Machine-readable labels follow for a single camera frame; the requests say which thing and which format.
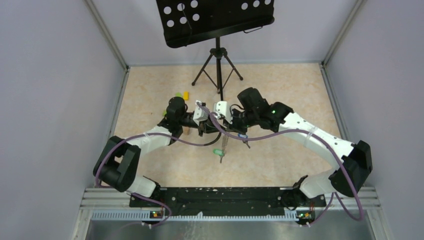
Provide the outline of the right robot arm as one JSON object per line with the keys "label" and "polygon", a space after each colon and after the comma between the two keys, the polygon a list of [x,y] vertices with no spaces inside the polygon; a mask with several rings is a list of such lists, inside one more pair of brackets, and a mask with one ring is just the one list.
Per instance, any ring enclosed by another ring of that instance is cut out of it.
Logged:
{"label": "right robot arm", "polygon": [[373,170],[371,147],[360,140],[353,143],[333,136],[303,119],[291,107],[269,104],[256,88],[249,87],[237,95],[243,111],[234,111],[232,127],[244,134],[249,127],[282,133],[326,160],[331,169],[307,176],[293,192],[299,206],[307,206],[314,197],[332,192],[353,198]]}

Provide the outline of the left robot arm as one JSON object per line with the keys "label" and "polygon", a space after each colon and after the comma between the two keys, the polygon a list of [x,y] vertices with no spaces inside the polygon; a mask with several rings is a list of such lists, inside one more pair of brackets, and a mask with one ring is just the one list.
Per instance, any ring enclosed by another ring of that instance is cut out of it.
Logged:
{"label": "left robot arm", "polygon": [[184,127],[198,129],[201,133],[207,131],[210,111],[206,103],[199,100],[195,103],[194,111],[189,112],[182,97],[173,97],[163,119],[152,129],[127,138],[109,138],[93,169],[96,187],[136,193],[147,206],[156,206],[161,198],[156,190],[158,183],[137,175],[139,160],[150,152],[181,141]]}

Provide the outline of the green key tag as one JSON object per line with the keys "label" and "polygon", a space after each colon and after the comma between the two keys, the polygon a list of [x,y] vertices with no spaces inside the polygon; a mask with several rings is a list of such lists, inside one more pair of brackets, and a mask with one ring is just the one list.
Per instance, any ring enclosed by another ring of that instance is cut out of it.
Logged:
{"label": "green key tag", "polygon": [[224,156],[225,155],[225,152],[222,149],[217,149],[217,148],[213,150],[213,153],[215,155],[218,155],[218,156]]}

